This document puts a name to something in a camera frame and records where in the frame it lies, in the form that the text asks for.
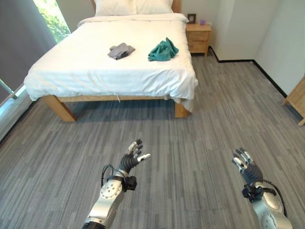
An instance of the small purple object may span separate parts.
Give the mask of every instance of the small purple object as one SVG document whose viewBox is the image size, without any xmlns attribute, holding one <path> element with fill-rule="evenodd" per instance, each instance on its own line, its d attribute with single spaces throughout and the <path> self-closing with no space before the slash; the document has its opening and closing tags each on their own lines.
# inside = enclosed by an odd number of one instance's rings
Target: small purple object
<svg viewBox="0 0 305 229">
<path fill-rule="evenodd" d="M 205 25 L 206 21 L 204 19 L 200 19 L 200 25 Z"/>
</svg>

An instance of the wooden bed leg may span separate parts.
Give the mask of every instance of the wooden bed leg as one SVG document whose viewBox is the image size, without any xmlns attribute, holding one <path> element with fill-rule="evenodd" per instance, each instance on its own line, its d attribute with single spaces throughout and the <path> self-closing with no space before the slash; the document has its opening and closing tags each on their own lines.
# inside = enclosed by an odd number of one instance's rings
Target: wooden bed leg
<svg viewBox="0 0 305 229">
<path fill-rule="evenodd" d="M 47 95 L 42 100 L 64 121 L 64 122 L 76 122 L 77 118 L 66 107 L 64 103 L 54 95 Z"/>
<path fill-rule="evenodd" d="M 282 102 L 282 106 L 284 106 L 288 102 L 288 96 L 285 98 L 285 100 Z"/>
<path fill-rule="evenodd" d="M 175 118 L 186 118 L 189 112 L 181 104 L 175 103 Z"/>
<path fill-rule="evenodd" d="M 302 121 L 299 122 L 298 126 L 302 126 L 302 125 L 304 125 L 304 124 L 305 124 L 305 118 L 303 118 Z"/>
</svg>

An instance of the pillow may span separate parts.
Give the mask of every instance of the pillow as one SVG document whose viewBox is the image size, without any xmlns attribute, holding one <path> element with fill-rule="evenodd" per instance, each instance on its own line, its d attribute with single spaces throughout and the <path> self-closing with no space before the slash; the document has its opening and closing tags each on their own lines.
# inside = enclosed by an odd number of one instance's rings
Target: pillow
<svg viewBox="0 0 305 229">
<path fill-rule="evenodd" d="M 135 0 L 137 14 L 173 13 L 173 0 Z"/>
<path fill-rule="evenodd" d="M 134 0 L 95 0 L 95 16 L 124 16 L 136 14 Z"/>
</svg>

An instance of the teal cloth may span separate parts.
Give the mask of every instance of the teal cloth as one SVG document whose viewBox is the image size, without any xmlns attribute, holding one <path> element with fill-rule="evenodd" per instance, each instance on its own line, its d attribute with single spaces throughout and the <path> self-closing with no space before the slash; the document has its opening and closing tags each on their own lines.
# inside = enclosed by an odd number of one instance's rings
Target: teal cloth
<svg viewBox="0 0 305 229">
<path fill-rule="evenodd" d="M 173 42 L 166 38 L 166 41 L 161 41 L 149 54 L 149 61 L 169 61 L 173 58 L 179 49 L 177 49 Z"/>
</svg>

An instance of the picture frame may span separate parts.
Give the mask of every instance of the picture frame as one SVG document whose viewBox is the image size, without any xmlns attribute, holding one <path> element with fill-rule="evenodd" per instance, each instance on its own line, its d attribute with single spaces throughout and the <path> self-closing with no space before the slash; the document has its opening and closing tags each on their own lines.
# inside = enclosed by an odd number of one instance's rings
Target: picture frame
<svg viewBox="0 0 305 229">
<path fill-rule="evenodd" d="M 189 20 L 188 24 L 196 24 L 196 14 L 195 13 L 187 14 L 187 19 Z"/>
</svg>

